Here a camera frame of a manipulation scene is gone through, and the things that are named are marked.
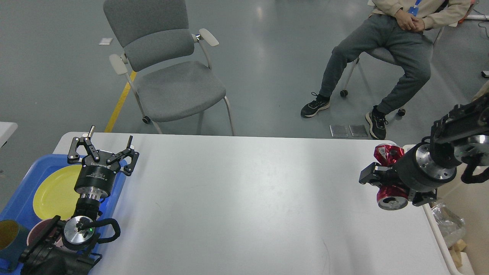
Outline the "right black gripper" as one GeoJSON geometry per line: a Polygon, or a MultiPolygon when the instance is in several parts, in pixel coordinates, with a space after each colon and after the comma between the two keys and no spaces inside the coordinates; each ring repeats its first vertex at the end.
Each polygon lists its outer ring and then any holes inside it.
{"type": "Polygon", "coordinates": [[[372,186],[394,186],[401,181],[408,189],[408,200],[416,207],[435,202],[438,187],[452,181],[457,174],[458,160],[453,153],[448,159],[430,151],[430,143],[418,143],[405,153],[393,167],[372,162],[360,172],[359,183],[372,186]]]}

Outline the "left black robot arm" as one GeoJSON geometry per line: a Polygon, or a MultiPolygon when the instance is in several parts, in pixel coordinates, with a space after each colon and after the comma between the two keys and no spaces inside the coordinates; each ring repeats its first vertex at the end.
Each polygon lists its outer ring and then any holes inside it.
{"type": "Polygon", "coordinates": [[[69,164],[81,164],[74,190],[79,194],[73,215],[63,220],[54,216],[22,252],[22,275],[87,275],[102,259],[93,252],[98,244],[115,241],[121,235],[119,223],[102,218],[100,205],[110,197],[117,174],[131,176],[139,153],[129,136],[125,149],[112,153],[96,149],[92,126],[85,137],[74,137],[67,156],[69,164]]]}

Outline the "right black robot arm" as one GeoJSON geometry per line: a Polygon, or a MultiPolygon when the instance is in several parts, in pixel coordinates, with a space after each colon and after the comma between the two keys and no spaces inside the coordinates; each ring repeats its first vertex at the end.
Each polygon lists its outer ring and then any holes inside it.
{"type": "Polygon", "coordinates": [[[488,180],[488,105],[457,105],[414,147],[383,143],[374,157],[377,161],[360,172],[359,183],[379,189],[377,204],[384,210],[435,202],[438,188],[455,179],[463,163],[462,182],[483,183],[488,180]],[[486,169],[475,173],[478,167],[486,169]]]}

